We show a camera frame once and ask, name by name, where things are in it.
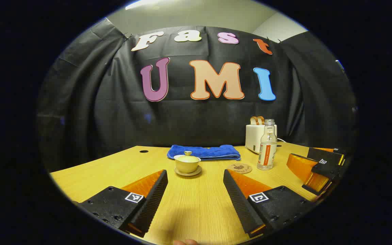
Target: bottle cap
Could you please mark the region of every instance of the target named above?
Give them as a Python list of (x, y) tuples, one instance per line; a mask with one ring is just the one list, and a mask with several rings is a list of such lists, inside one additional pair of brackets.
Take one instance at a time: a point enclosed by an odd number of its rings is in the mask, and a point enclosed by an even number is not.
[(275, 125), (275, 119), (266, 119), (266, 120), (264, 120), (264, 125), (266, 125), (266, 126), (273, 126), (273, 125)]

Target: blue towel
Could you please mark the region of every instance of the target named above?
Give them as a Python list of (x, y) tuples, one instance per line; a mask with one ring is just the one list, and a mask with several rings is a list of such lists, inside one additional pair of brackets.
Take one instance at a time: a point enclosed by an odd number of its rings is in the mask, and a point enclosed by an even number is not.
[(171, 146), (170, 150), (167, 152), (167, 157), (174, 159), (176, 155), (184, 155), (184, 151), (193, 152), (191, 155), (199, 157), (202, 161), (210, 160), (241, 160), (240, 153), (231, 145), (222, 145), (220, 147), (211, 147), (206, 149), (197, 146)]

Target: letter m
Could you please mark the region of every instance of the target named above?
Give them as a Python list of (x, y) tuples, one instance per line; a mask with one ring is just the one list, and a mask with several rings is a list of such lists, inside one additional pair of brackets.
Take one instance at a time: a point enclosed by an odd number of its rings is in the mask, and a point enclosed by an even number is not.
[(189, 64), (195, 69), (195, 90), (190, 95), (192, 99), (208, 99), (210, 97), (210, 93), (205, 89), (205, 83), (208, 84), (211, 92), (216, 98), (220, 97), (225, 84), (225, 98), (244, 98), (244, 93), (241, 91), (240, 87), (240, 78), (238, 76), (240, 65), (226, 62), (220, 73), (217, 74), (208, 61), (194, 60)]

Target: black fabric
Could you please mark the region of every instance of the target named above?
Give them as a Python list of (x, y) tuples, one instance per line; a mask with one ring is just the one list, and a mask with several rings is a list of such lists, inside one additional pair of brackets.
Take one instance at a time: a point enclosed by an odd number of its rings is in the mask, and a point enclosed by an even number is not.
[(280, 43), (300, 81), (304, 115), (292, 142), (309, 147), (355, 147), (356, 100), (336, 57), (310, 32)]
[[(183, 30), (200, 31), (202, 40), (175, 42)], [(148, 48), (131, 51), (139, 36), (158, 31), (164, 35)], [(220, 43), (219, 32), (234, 33), (240, 43)], [(262, 52), (254, 38), (263, 39), (273, 55)], [(310, 56), (309, 47), (318, 52)], [(287, 142), (327, 148), (349, 144), (340, 130), (350, 129), (346, 116), (351, 115), (344, 112), (352, 107), (348, 102), (353, 94), (346, 89), (348, 81), (340, 76), (341, 70), (327, 65), (328, 60), (337, 64), (324, 49), (313, 42), (302, 44), (301, 39), (278, 44), (242, 31), (203, 26), (152, 30), (126, 39), (105, 19), (61, 54), (45, 80), (38, 112), (45, 164), (56, 171), (136, 145), (244, 145), (245, 125), (251, 116), (260, 115), (275, 118), (278, 137)], [(153, 66), (152, 88), (157, 90), (156, 62), (164, 57), (170, 58), (168, 94), (160, 102), (150, 102), (143, 93), (140, 70)], [(191, 99), (192, 60), (207, 60), (217, 73), (225, 62), (238, 63), (245, 97), (226, 99), (224, 87), (219, 98)], [(259, 99), (253, 68), (271, 72), (276, 100)]]

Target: wooden table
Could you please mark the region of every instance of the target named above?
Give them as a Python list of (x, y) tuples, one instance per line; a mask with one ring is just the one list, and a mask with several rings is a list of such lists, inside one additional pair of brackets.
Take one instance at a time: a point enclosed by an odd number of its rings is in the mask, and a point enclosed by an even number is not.
[[(252, 166), (246, 174), (272, 188), (285, 185), (308, 200), (316, 195), (302, 188), (287, 167), (290, 153), (308, 154), (308, 147), (279, 142), (271, 170), (257, 169), (258, 155), (236, 146), (241, 163)], [(223, 183), (224, 170), (235, 160), (202, 161), (202, 172), (192, 177), (176, 174), (175, 161), (167, 158), (169, 148), (135, 146), (89, 163), (51, 173), (62, 191), (74, 201), (83, 202), (108, 186), (123, 187), (149, 174), (167, 170), (168, 186), (142, 238), (155, 244), (172, 244), (174, 239), (194, 239), (202, 244), (230, 245), (249, 240)]]

